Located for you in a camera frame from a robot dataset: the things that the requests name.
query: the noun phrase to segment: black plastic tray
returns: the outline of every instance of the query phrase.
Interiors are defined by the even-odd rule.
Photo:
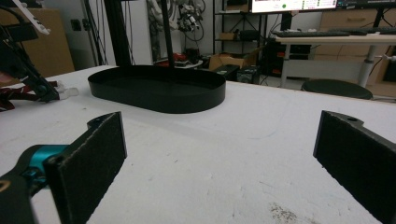
[[[93,96],[169,114],[213,108],[224,101],[226,80],[203,70],[132,65],[88,77]]]

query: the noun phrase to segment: computer monitor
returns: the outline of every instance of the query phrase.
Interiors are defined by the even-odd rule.
[[[336,8],[391,8],[396,7],[396,0],[338,0]]]
[[[323,11],[336,7],[336,0],[251,0],[252,13]]]

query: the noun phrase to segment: white table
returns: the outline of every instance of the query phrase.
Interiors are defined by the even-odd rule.
[[[395,35],[350,35],[326,37],[277,37],[276,42],[286,45],[280,87],[284,88],[287,77],[325,77],[358,80],[365,87],[374,66],[375,51],[380,45],[396,45]],[[336,62],[313,60],[290,60],[291,45],[369,45],[364,62]]]
[[[396,142],[396,105],[227,82],[221,105],[163,114],[93,97],[87,77],[107,68],[49,78],[79,96],[2,112],[0,174],[26,148],[70,144],[90,119],[121,111],[128,158],[89,223],[378,223],[313,150],[322,110]],[[33,204],[41,223],[59,223],[49,190]]]

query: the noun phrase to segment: chair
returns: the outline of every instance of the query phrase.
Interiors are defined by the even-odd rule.
[[[324,93],[337,96],[352,97],[357,99],[373,99],[373,94],[358,84],[335,80],[335,79],[314,79],[303,83],[302,91]]]

